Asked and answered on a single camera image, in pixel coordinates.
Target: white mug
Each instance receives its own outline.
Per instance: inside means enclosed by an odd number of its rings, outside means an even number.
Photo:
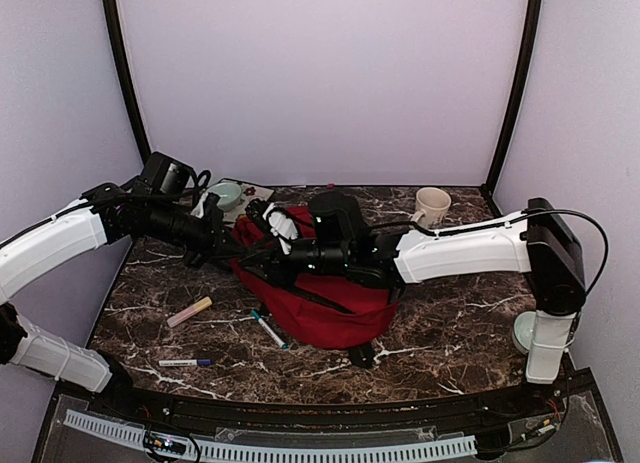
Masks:
[[[411,217],[423,228],[431,228],[442,223],[449,207],[451,197],[440,188],[420,188],[416,193],[416,212]]]

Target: mug handle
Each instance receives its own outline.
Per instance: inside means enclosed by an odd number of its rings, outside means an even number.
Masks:
[[[411,217],[411,221],[417,223],[420,220],[420,218],[422,218],[423,216],[427,216],[424,210],[418,210]]]

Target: white wall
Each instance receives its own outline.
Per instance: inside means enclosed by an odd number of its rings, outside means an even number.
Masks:
[[[93,186],[140,170],[101,0],[0,0],[0,240]],[[17,295],[33,322],[84,344],[127,242]],[[0,460],[30,461],[53,384],[0,367]]]
[[[527,0],[120,0],[154,149],[263,184],[484,182]]]
[[[544,0],[527,91],[497,191],[503,211],[532,196],[599,220],[604,278],[572,354],[591,366],[626,461],[640,461],[640,0]],[[579,229],[589,276],[602,246]]]

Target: marble tabletop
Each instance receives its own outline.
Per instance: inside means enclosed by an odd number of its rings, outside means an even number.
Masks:
[[[272,201],[302,204],[325,188],[278,188]],[[412,187],[343,187],[367,222],[407,219]],[[445,188],[445,226],[491,218],[476,188]],[[288,337],[278,348],[251,317],[258,300],[233,274],[185,268],[181,250],[157,240],[135,243],[90,347],[116,356],[135,385],[171,394],[283,404],[361,404],[477,393],[521,383],[525,358],[511,327],[535,307],[522,275],[484,273],[408,285],[389,330],[374,340],[376,364],[352,366],[344,351]],[[213,305],[171,329],[166,320],[209,296]],[[267,321],[279,331],[272,318]],[[211,358],[210,367],[165,368],[161,359]]]

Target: red object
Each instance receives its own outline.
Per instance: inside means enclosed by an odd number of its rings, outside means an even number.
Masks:
[[[311,222],[307,207],[288,208],[289,213]],[[299,226],[302,237],[313,238],[312,228]],[[233,234],[244,245],[264,235],[248,218],[241,218]],[[274,288],[257,276],[231,263],[233,272],[264,303],[280,327],[303,343],[324,349],[346,349],[371,341],[384,333],[393,319],[398,302],[389,304],[388,290],[372,290],[342,277],[301,274],[296,286],[320,295],[353,311],[341,313],[319,303]]]

